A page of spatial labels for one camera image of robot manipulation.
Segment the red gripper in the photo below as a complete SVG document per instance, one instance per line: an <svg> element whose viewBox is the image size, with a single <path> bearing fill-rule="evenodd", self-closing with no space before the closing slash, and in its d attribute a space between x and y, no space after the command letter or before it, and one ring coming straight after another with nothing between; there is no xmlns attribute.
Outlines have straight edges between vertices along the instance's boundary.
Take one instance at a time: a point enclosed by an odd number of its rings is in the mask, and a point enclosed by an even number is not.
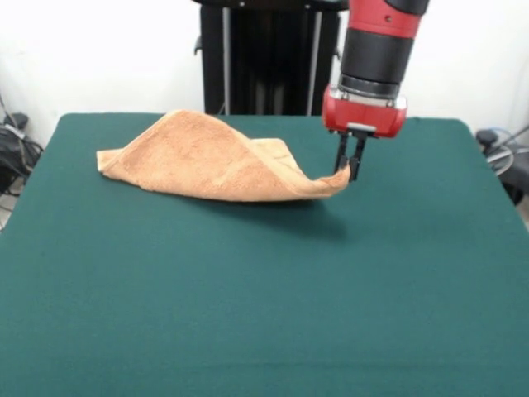
<svg viewBox="0 0 529 397"><path fill-rule="evenodd" d="M376 137L393 138L403 127L407 115L407 99L369 98L329 85L323 96L322 120L327 130L339 136L334 172L350 167L350 182L358 178L368 140L366 134L356 134L353 156L349 159L348 131L362 131Z"/></svg>

